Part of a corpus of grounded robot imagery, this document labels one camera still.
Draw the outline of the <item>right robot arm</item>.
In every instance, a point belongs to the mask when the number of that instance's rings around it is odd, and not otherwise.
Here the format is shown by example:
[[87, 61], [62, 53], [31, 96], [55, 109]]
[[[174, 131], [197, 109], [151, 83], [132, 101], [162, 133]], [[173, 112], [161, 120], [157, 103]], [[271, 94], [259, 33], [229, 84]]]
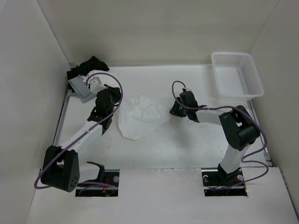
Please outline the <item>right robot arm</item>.
[[209, 123], [222, 127], [228, 147], [224, 158], [219, 163], [216, 181], [221, 186], [229, 186], [237, 176], [240, 163], [248, 148], [260, 136], [260, 131], [254, 125], [247, 110], [243, 106], [223, 109], [208, 109], [199, 106], [191, 91], [183, 89], [170, 109], [170, 114], [177, 117], [187, 117], [196, 123]]

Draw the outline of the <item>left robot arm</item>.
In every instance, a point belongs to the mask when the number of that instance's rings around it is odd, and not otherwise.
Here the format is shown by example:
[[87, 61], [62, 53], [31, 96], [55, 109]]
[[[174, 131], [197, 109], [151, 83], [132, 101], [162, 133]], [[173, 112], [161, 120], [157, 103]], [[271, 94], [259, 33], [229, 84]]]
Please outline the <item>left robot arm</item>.
[[36, 189], [39, 182], [43, 184], [42, 189], [53, 187], [66, 192], [72, 192], [78, 184], [88, 181], [94, 186], [103, 184], [105, 174], [99, 170], [91, 171], [94, 162], [82, 165], [79, 159], [83, 150], [109, 129], [122, 99], [122, 87], [106, 84], [97, 93], [95, 107], [83, 127], [65, 143], [47, 148], [43, 168], [34, 183]]

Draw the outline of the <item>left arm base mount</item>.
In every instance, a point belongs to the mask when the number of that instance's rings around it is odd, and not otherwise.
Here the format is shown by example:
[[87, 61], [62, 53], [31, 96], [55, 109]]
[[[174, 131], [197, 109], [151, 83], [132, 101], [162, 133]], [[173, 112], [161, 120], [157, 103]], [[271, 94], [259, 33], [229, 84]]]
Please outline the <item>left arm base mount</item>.
[[75, 190], [75, 197], [118, 197], [120, 171], [100, 171], [95, 180], [81, 183]]

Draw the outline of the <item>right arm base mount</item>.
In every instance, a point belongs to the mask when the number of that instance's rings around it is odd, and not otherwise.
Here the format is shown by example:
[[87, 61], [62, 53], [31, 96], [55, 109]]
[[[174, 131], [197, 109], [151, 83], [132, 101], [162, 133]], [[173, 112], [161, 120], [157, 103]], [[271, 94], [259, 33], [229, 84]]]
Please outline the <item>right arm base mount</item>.
[[242, 169], [232, 175], [224, 175], [218, 169], [203, 169], [201, 171], [205, 196], [247, 196]]

